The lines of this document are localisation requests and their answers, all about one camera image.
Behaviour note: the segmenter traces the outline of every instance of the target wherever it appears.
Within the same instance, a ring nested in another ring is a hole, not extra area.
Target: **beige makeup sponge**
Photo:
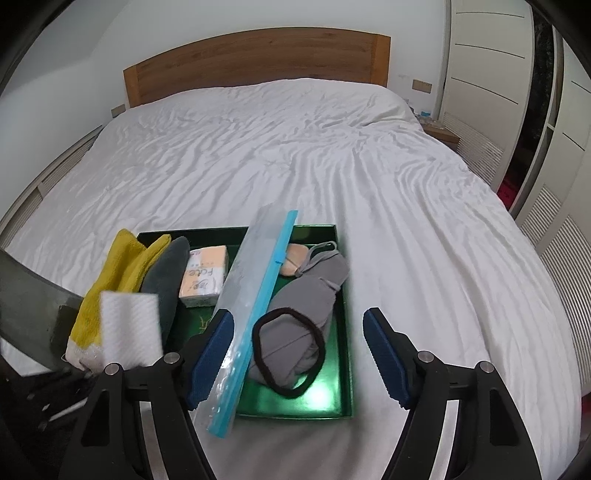
[[[293,277],[298,267],[306,259],[308,254],[308,247],[300,244],[289,244],[287,245],[287,253],[285,255],[285,261],[281,266],[279,273],[284,277]]]

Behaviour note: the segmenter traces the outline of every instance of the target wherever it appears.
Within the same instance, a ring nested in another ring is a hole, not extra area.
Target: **headboard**
[[[390,37],[315,27],[264,28],[206,38],[124,70],[129,106],[206,87],[318,78],[386,86]]]

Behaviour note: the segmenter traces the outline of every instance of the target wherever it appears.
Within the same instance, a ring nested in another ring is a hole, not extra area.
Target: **metallic green tray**
[[[138,235],[138,240],[148,246],[160,235],[169,233],[173,239],[185,236],[189,240],[191,249],[226,245],[231,265],[246,235],[246,230],[247,227],[233,227],[144,232]],[[337,242],[334,225],[297,225],[290,238],[290,243],[308,246],[328,241]],[[290,280],[285,277],[277,278],[273,293],[275,294]],[[212,314],[213,307],[188,309],[179,302],[164,350],[166,352],[179,350],[193,335],[202,333]],[[302,375],[298,384],[304,379],[305,375]],[[353,415],[353,383],[343,290],[336,297],[324,365],[306,393],[299,398],[283,398],[266,386],[247,378],[236,414],[244,417],[294,420],[339,419]]]

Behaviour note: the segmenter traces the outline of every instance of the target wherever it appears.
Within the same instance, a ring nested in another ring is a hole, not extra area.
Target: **wall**
[[[445,28],[444,0],[132,0],[98,43],[103,118],[125,103],[123,70],[185,43],[266,27],[350,28],[392,37],[388,87],[416,109],[434,108]],[[411,90],[413,78],[432,93]]]
[[[128,0],[76,0],[36,39],[0,96],[0,218],[41,171],[102,123],[96,43]]]

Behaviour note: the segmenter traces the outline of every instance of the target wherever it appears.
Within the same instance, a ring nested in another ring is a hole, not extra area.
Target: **wooden bedside table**
[[[458,137],[455,133],[453,133],[451,130],[448,130],[443,126],[443,124],[433,120],[429,116],[417,115],[417,120],[427,135],[436,138],[441,143],[446,144],[454,152],[457,151],[457,146],[460,143],[460,137]]]

